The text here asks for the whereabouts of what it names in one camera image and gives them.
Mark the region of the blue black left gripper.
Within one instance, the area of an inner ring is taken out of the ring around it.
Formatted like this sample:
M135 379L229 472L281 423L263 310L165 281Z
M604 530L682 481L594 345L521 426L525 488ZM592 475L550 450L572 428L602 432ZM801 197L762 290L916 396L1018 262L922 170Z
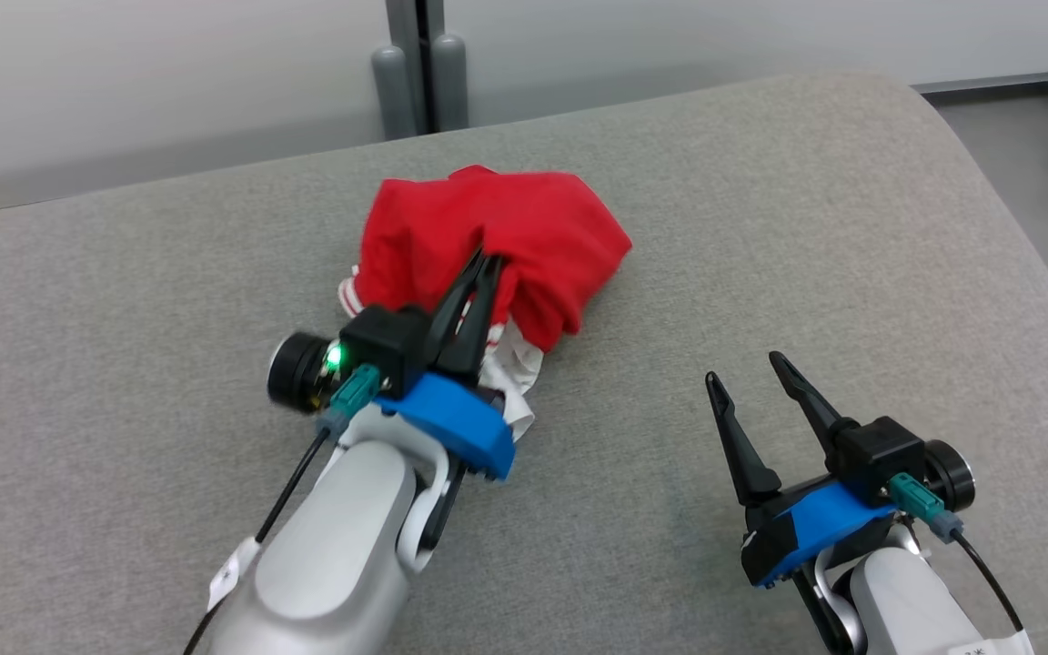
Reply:
M440 376L425 373L403 398L375 398L383 410L402 416L470 471L492 480L510 476L516 456L512 428L492 405L453 380L479 378L502 268L500 256L484 256L482 249L471 254L434 310L425 335L425 362L439 366Z

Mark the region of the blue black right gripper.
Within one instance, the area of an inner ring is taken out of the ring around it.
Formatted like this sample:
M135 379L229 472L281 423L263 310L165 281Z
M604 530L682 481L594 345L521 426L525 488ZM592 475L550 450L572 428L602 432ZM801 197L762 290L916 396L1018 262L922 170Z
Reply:
M840 432L857 428L855 418L843 416L796 367L780 351L769 353L787 397L794 399L818 439L824 464L831 474L840 473ZM732 473L733 490L745 509L754 509L781 493L781 478L764 464L736 416L732 394L714 370L704 377L720 443ZM773 517L758 519L741 546L741 568L756 588L765 588L790 575L802 563L815 559L828 547L863 529L874 519L888 519L894 503L878 506L856 498L840 481L828 481L802 495Z

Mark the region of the red and white garment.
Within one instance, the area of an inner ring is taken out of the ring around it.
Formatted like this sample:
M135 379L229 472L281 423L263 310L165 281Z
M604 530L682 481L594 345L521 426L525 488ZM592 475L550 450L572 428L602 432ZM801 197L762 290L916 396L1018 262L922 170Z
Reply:
M506 420L521 437L534 423L527 393L542 361L581 331L588 304L632 242L570 173L466 166L434 181L387 179L357 264L339 283L339 303L349 316L373 304L436 309L477 248L504 264L479 381L506 395Z

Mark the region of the grey fabric sofa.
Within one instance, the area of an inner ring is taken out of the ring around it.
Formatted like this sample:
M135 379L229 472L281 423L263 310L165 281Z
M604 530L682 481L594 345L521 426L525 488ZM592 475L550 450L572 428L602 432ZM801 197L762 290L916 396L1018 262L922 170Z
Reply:
M840 72L0 210L0 655L180 655L313 436L267 401L279 341L337 330L384 179L470 165L578 175L633 249L391 655L822 655L794 587L744 576L703 385L818 476L771 351L965 456L966 536L1048 654L1048 269L927 103Z

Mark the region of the grey cylindrical post foot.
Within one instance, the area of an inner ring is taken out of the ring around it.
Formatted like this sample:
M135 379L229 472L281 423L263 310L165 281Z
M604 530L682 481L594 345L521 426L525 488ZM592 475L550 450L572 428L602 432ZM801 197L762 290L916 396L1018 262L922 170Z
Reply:
M441 34L431 42L434 116L440 132L470 128L470 77L465 42Z
M383 133L387 140L418 136L417 111L403 50L383 46L371 54Z

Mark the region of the grey partition post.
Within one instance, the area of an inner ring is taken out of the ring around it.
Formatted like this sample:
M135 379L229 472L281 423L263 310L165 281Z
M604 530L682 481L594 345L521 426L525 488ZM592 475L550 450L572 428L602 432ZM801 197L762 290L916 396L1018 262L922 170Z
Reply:
M438 132L434 116L431 42L444 32L445 0L383 0L389 45L399 46L408 62L419 136Z

